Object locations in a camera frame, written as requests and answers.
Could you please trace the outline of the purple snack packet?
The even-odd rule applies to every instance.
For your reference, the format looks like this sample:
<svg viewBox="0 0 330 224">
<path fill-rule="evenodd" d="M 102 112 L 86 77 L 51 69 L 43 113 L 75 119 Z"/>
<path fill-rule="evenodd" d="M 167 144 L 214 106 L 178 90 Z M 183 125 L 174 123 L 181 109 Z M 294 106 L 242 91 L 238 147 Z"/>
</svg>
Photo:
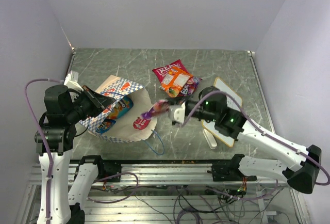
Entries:
<svg viewBox="0 0 330 224">
<path fill-rule="evenodd" d="M 143 119 L 152 119 L 153 117 L 160 116 L 167 113 L 170 108 L 170 103 L 168 100 L 157 101 L 150 110 L 141 114 Z"/>
</svg>

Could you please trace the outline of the small colourful candy packet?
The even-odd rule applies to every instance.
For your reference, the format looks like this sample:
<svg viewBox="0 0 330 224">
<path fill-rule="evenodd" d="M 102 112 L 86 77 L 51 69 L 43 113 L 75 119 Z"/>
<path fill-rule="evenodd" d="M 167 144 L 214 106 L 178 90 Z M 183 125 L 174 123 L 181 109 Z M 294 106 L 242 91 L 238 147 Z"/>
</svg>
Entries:
<svg viewBox="0 0 330 224">
<path fill-rule="evenodd" d="M 192 95 L 201 81 L 202 81 L 201 78 L 195 76 L 188 79 L 187 82 L 182 87 L 181 91 L 179 92 L 178 97 L 185 97 Z"/>
</svg>

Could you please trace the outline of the orange snack packet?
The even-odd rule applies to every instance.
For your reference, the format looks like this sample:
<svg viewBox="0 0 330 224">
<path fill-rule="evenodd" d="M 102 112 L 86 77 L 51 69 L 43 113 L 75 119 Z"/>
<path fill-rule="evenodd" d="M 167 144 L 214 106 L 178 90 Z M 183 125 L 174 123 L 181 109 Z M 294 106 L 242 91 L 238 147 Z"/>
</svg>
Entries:
<svg viewBox="0 0 330 224">
<path fill-rule="evenodd" d="M 172 67 L 160 83 L 160 89 L 165 91 L 169 97 L 175 98 L 191 77 L 192 75 L 184 70 Z"/>
</svg>

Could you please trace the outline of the pink snack bag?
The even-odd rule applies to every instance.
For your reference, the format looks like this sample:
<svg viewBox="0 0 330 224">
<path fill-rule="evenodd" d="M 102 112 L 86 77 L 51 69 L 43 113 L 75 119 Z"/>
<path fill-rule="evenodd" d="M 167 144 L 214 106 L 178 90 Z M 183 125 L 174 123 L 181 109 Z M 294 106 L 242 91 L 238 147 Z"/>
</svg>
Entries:
<svg viewBox="0 0 330 224">
<path fill-rule="evenodd" d="M 171 68 L 176 67 L 179 68 L 185 72 L 188 73 L 187 69 L 185 68 L 185 66 L 182 64 L 182 61 L 180 59 L 165 65 L 163 67 L 159 67 L 159 68 L 155 68 L 153 69 L 153 73 L 156 75 L 156 77 L 158 78 L 159 82 L 161 83 L 164 79 L 164 77 L 166 76 L 166 74 L 170 71 Z"/>
</svg>

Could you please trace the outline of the checkered paper bag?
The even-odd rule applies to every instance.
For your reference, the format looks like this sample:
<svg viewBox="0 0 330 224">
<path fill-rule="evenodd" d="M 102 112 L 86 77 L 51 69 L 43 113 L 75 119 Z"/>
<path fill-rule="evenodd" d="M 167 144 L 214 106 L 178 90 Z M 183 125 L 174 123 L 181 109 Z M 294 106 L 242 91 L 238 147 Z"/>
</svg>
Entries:
<svg viewBox="0 0 330 224">
<path fill-rule="evenodd" d="M 141 117 L 142 113 L 150 110 L 153 106 L 148 91 L 142 84 L 111 75 L 96 89 L 96 92 L 115 98 L 116 102 L 106 108 L 97 117 L 88 117 L 79 122 L 90 134 L 103 140 L 116 143 L 146 141 L 151 136 L 157 137 L 162 141 L 155 130 L 157 124 L 156 119 L 151 119 L 149 125 L 143 130 L 136 130 L 133 127 L 133 122 L 138 117 Z M 108 132 L 98 134 L 96 129 L 110 114 L 115 104 L 123 97 L 129 97 L 134 104 L 133 107 L 124 116 L 118 119 Z"/>
</svg>

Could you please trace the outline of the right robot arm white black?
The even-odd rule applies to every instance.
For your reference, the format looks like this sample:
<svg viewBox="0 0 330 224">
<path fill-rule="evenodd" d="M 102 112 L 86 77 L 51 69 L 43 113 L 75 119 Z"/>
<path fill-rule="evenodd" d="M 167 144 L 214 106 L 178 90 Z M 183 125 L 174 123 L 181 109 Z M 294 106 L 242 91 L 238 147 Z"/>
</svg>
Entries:
<svg viewBox="0 0 330 224">
<path fill-rule="evenodd" d="M 315 145 L 299 145 L 270 132 L 253 121 L 241 106 L 229 107 L 228 99 L 234 98 L 216 87 L 207 87 L 198 101 L 188 97 L 170 99 L 169 117 L 181 126 L 190 118 L 213 122 L 221 135 L 252 144 L 273 156 L 273 159 L 256 159 L 244 154 L 234 155 L 227 168 L 232 180 L 262 176 L 285 181 L 291 188 L 311 194 L 321 169 L 322 150 Z"/>
</svg>

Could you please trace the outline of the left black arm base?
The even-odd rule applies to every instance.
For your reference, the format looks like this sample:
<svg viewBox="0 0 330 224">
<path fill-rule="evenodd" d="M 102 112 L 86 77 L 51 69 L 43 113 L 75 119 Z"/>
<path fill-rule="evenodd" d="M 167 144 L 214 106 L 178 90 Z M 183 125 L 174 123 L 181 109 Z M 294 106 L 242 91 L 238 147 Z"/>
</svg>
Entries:
<svg viewBox="0 0 330 224">
<path fill-rule="evenodd" d="M 76 167 L 74 180 L 83 178 L 100 180 L 121 173 L 121 165 L 114 161 L 105 161 L 100 155 L 83 156 Z M 121 176 L 103 180 L 105 182 L 119 182 Z"/>
</svg>

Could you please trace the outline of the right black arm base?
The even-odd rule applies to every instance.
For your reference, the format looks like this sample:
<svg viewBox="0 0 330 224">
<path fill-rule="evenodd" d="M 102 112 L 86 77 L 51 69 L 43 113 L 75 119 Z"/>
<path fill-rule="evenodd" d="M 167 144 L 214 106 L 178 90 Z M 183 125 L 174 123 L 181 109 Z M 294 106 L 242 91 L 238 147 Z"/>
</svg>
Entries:
<svg viewBox="0 0 330 224">
<path fill-rule="evenodd" d="M 211 169 L 207 170 L 208 174 L 212 175 L 214 182 L 229 182 L 229 181 L 256 181 L 257 177 L 244 175 L 239 170 L 239 163 L 245 156 L 243 154 L 235 154 L 232 159 L 222 159 L 212 164 Z"/>
</svg>

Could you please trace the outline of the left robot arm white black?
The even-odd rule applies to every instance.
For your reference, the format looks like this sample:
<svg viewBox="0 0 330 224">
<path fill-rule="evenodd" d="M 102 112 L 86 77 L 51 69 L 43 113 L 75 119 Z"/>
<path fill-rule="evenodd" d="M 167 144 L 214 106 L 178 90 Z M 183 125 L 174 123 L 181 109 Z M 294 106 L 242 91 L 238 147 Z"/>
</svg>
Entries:
<svg viewBox="0 0 330 224">
<path fill-rule="evenodd" d="M 69 165 L 76 136 L 75 125 L 97 117 L 115 102 L 94 92 L 55 85 L 45 91 L 46 112 L 35 134 L 41 166 L 41 207 L 38 223 L 84 223 L 85 203 L 94 181 L 105 176 L 102 157 L 84 156 L 78 164 L 74 183 L 69 186 Z"/>
</svg>

